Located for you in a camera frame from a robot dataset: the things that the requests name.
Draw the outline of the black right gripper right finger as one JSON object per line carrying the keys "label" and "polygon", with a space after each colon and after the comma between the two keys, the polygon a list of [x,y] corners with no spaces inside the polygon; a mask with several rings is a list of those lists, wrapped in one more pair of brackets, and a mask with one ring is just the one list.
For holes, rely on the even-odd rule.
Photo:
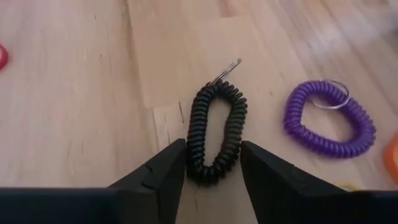
{"label": "black right gripper right finger", "polygon": [[398,224],[398,191],[346,191],[250,142],[241,168],[258,224]]}

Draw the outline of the purple coil wrist keychain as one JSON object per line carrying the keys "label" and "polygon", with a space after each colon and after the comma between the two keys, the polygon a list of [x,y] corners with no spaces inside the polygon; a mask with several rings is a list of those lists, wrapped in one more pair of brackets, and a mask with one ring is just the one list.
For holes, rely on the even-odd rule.
{"label": "purple coil wrist keychain", "polygon": [[[309,96],[318,95],[336,106],[355,128],[351,139],[343,142],[321,136],[302,124],[303,109]],[[294,140],[311,151],[334,158],[364,154],[376,140],[376,128],[367,111],[349,94],[328,81],[313,80],[299,84],[290,94],[284,114],[284,129]]]}

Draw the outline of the black coil wrist keychain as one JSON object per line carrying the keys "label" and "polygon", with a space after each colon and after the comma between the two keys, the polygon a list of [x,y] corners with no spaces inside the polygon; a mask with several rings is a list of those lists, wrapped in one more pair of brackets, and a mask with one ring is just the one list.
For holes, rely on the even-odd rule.
{"label": "black coil wrist keychain", "polygon": [[[214,80],[203,86],[193,99],[186,143],[187,177],[197,185],[212,186],[224,179],[239,158],[242,134],[248,113],[247,99],[238,88],[223,79],[239,64],[238,58],[229,64]],[[205,140],[208,114],[212,101],[225,100],[230,111],[224,124],[220,151],[211,165],[205,164]]]}

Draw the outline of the red rubber band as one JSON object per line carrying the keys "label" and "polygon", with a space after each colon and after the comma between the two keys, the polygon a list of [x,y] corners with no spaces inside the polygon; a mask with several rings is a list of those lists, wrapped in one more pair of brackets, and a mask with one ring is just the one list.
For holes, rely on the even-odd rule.
{"label": "red rubber band", "polygon": [[9,54],[6,48],[0,44],[0,71],[7,65]]}

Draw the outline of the thin orange rubber band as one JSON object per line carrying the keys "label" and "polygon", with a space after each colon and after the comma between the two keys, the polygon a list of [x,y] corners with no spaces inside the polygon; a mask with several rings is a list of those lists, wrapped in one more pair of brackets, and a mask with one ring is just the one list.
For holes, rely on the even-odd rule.
{"label": "thin orange rubber band", "polygon": [[394,135],[386,146],[383,162],[391,179],[398,185],[398,133]]}

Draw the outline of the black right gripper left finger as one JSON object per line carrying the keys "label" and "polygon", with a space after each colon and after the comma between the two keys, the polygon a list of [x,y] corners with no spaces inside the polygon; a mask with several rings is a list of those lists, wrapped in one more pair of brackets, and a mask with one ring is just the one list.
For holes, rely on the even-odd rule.
{"label": "black right gripper left finger", "polygon": [[108,187],[0,187],[0,224],[175,224],[184,175],[178,139]]}

